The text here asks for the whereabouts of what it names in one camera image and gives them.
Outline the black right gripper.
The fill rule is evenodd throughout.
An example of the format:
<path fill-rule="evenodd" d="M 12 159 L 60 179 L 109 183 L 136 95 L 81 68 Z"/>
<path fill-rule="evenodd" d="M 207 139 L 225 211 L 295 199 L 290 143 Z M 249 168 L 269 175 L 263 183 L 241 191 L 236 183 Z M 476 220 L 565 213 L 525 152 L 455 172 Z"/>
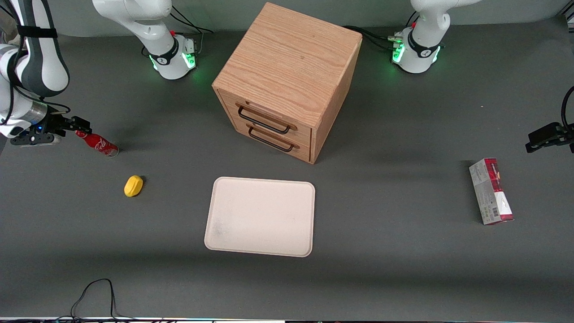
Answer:
<path fill-rule="evenodd" d="M 92 134 L 90 122 L 77 116 L 71 119 L 59 114 L 49 114 L 43 119 L 43 133 L 65 135 L 65 131 L 73 131 L 77 135 Z"/>

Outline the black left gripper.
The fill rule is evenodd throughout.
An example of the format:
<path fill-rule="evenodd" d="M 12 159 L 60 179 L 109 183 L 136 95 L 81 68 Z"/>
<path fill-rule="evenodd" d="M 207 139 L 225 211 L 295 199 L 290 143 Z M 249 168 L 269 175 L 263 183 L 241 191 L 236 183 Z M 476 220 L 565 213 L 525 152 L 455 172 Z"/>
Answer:
<path fill-rule="evenodd" d="M 534 153 L 542 148 L 556 145 L 568 145 L 571 153 L 574 153 L 574 126 L 562 126 L 558 122 L 552 122 L 545 125 L 528 135 L 529 142 L 526 143 L 527 153 Z"/>

